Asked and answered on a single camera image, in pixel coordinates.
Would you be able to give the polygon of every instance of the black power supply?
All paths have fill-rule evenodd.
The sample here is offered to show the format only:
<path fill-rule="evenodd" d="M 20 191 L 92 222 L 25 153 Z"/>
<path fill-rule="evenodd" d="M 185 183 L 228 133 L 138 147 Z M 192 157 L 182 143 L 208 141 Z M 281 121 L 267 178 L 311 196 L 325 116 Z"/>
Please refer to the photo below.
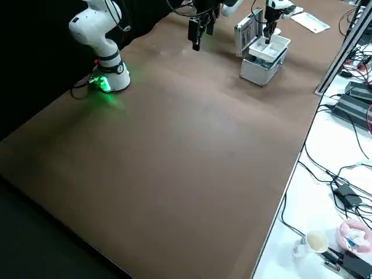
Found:
<path fill-rule="evenodd" d="M 357 205 L 362 203 L 362 199 L 351 189 L 347 183 L 338 187 L 334 193 L 347 209 L 355 208 Z"/>

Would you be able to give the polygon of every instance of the white table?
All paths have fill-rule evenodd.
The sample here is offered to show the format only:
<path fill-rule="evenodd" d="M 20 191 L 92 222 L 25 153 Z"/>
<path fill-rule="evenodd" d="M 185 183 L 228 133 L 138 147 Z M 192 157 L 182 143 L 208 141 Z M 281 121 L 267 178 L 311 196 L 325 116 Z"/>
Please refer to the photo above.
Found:
<path fill-rule="evenodd" d="M 330 99 L 329 96 L 344 93 L 345 86 L 349 81 L 339 76 L 336 77 L 321 103 L 335 104 L 336 100 Z M 372 158 L 371 135 L 359 128 L 357 128 L 357 132 L 365 153 Z M 352 125 L 330 115 L 328 112 L 316 114 L 306 139 L 306 146 L 310 156 L 317 163 L 334 173 L 337 173 L 343 166 L 349 166 L 365 160 L 358 147 Z M 330 176 L 313 165 L 305 151 L 299 154 L 299 161 L 304 163 L 319 179 L 331 180 Z M 343 170 L 341 177 L 372 193 L 371 169 L 360 166 L 353 170 Z M 330 246 L 336 248 L 335 232 L 342 223 L 342 218 L 335 208 L 330 187 L 325 183 L 316 181 L 306 169 L 296 162 L 286 193 L 287 207 L 284 213 L 284 220 L 303 233 L 314 229 L 326 231 L 330 240 Z M 276 214 L 273 221 L 273 226 L 266 238 L 251 278 L 347 278 L 347 276 L 340 277 L 325 268 L 323 265 L 324 259 L 320 256 L 309 255 L 304 259 L 295 259 L 292 256 L 294 243 L 300 236 L 281 222 L 283 204 L 282 199 L 278 208 L 278 214 Z M 372 263 L 372 253 L 367 255 L 359 254 L 359 256 L 365 261 Z"/>

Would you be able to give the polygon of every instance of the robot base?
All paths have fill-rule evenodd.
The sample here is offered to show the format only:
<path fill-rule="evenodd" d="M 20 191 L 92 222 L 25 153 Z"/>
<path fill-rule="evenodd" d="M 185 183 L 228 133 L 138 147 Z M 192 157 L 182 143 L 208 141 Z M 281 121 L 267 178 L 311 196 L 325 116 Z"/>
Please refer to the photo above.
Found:
<path fill-rule="evenodd" d="M 99 66 L 96 66 L 89 79 L 89 83 L 95 85 L 104 93 L 123 92 L 130 85 L 130 74 L 124 63 L 119 66 L 118 71 L 121 73 L 105 73 L 99 69 Z"/>

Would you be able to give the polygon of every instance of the cup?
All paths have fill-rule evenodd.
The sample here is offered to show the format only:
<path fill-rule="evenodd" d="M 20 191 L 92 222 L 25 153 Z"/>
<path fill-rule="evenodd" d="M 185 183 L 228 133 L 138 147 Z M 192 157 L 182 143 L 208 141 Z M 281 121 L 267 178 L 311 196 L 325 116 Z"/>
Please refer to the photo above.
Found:
<path fill-rule="evenodd" d="M 325 233 L 311 231 L 295 242 L 293 255 L 305 257 L 310 253 L 324 253 L 328 250 L 329 242 Z"/>

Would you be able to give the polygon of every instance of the brown table surface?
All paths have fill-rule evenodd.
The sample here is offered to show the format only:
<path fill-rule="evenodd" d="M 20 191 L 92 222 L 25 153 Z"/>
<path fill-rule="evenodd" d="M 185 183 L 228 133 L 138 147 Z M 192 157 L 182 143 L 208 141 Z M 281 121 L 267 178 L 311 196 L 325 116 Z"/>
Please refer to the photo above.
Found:
<path fill-rule="evenodd" d="M 247 278 L 350 9 L 295 3 L 331 28 L 280 21 L 292 42 L 266 88 L 239 79 L 234 55 L 251 1 L 200 52 L 170 15 L 122 52 L 127 92 L 64 94 L 0 143 L 0 173 L 135 278 Z"/>

